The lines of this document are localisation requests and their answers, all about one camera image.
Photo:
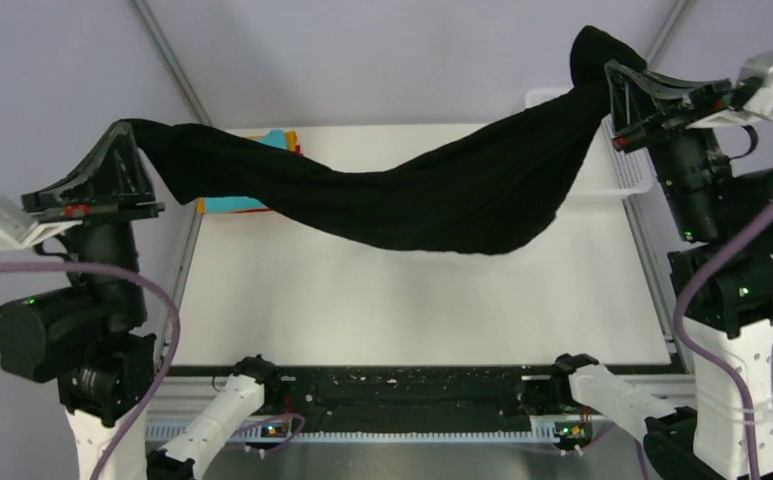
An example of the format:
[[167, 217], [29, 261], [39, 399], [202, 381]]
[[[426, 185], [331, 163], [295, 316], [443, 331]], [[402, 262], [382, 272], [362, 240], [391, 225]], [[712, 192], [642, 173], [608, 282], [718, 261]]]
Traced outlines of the black t-shirt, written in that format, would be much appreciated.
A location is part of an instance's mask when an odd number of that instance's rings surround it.
[[565, 94], [393, 168], [343, 172], [201, 124], [134, 119], [138, 148], [181, 204], [250, 197], [319, 231], [392, 251], [502, 255], [543, 233], [610, 112], [607, 63], [648, 64], [586, 26]]

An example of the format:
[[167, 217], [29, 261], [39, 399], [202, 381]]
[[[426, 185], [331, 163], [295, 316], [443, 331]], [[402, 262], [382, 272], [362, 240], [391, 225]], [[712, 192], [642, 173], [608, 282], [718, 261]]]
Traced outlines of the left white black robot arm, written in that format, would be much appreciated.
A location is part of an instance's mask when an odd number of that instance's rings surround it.
[[198, 479], [250, 415], [276, 410], [283, 397], [277, 367], [247, 357], [185, 433], [145, 448], [145, 408], [164, 370], [155, 336], [136, 334], [147, 319], [142, 288], [111, 269], [138, 271], [132, 224], [162, 212], [142, 163], [159, 129], [115, 122], [66, 177], [23, 195], [11, 215], [26, 223], [33, 250], [42, 248], [36, 231], [62, 244], [51, 263], [69, 286], [0, 306], [0, 365], [56, 382], [84, 479]]

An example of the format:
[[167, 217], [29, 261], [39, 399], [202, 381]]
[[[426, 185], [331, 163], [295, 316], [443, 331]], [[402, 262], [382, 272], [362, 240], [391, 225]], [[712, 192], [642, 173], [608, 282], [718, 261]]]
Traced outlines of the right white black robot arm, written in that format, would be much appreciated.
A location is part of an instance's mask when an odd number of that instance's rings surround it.
[[617, 62], [613, 147], [646, 149], [680, 236], [669, 254], [676, 338], [693, 355], [695, 403], [676, 407], [596, 359], [563, 355], [548, 385], [562, 412], [597, 412], [665, 479], [773, 479], [773, 168], [735, 175], [715, 137], [773, 121], [773, 50], [736, 80], [684, 81]]

